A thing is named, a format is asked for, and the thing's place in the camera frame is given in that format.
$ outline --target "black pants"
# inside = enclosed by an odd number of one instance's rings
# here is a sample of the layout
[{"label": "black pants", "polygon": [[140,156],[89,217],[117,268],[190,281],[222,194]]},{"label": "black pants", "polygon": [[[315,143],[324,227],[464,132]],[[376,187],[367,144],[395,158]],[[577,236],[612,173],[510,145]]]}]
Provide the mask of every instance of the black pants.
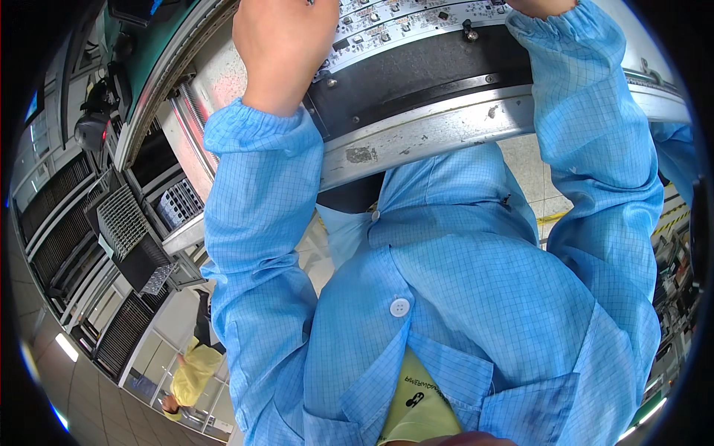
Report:
[{"label": "black pants", "polygon": [[317,204],[344,213],[366,212],[379,199],[384,172],[376,173],[317,195]]},{"label": "black pants", "polygon": [[196,291],[198,291],[198,295],[200,296],[198,314],[196,314],[196,328],[193,329],[193,335],[198,338],[198,345],[196,347],[199,345],[207,345],[224,355],[226,348],[223,344],[215,343],[211,345],[211,329],[208,326],[211,321],[211,316],[208,314],[208,293],[203,290]]}]

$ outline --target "worker in yellow coat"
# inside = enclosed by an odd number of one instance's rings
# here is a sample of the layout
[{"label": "worker in yellow coat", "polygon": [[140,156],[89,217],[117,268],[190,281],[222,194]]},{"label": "worker in yellow coat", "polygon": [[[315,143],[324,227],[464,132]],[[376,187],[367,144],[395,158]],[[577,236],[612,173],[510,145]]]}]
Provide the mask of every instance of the worker in yellow coat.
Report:
[{"label": "worker in yellow coat", "polygon": [[186,353],[176,355],[178,370],[171,382],[171,394],[161,400],[164,415],[173,421],[181,419],[180,409],[196,404],[206,383],[221,364],[226,348],[221,343],[211,345],[211,331],[208,327],[208,293],[196,290],[199,296],[196,328]]}]

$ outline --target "hand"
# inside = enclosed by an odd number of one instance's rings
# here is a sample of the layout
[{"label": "hand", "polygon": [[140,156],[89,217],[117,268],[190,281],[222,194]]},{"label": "hand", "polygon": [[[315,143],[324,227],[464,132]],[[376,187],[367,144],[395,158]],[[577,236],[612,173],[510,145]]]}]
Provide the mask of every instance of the hand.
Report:
[{"label": "hand", "polygon": [[300,106],[335,39],[339,0],[242,0],[233,42],[248,71],[243,103],[277,116]]},{"label": "hand", "polygon": [[560,16],[578,5],[577,0],[506,0],[506,3],[526,16],[541,20]]}]

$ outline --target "yellow coat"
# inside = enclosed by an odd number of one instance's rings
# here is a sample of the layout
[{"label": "yellow coat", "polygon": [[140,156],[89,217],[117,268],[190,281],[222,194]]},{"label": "yellow coat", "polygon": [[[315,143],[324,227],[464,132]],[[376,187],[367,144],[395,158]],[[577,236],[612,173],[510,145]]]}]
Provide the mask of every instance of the yellow coat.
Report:
[{"label": "yellow coat", "polygon": [[201,396],[208,380],[221,364],[223,355],[207,345],[198,345],[198,338],[192,337],[186,354],[186,365],[178,368],[171,382],[171,394],[180,406],[193,406]]}]

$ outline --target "yellow shirt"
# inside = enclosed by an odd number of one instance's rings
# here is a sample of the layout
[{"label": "yellow shirt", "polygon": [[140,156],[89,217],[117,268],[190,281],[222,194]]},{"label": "yellow shirt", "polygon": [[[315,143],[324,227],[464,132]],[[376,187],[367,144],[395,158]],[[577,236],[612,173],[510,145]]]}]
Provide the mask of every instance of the yellow shirt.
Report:
[{"label": "yellow shirt", "polygon": [[207,345],[199,345],[198,338],[191,339],[183,355],[186,365],[174,373],[170,391],[181,406],[192,406],[198,401],[206,383],[221,364],[223,355]]},{"label": "yellow shirt", "polygon": [[448,400],[419,358],[407,347],[377,446],[395,440],[418,443],[458,433],[461,433],[461,426]]}]

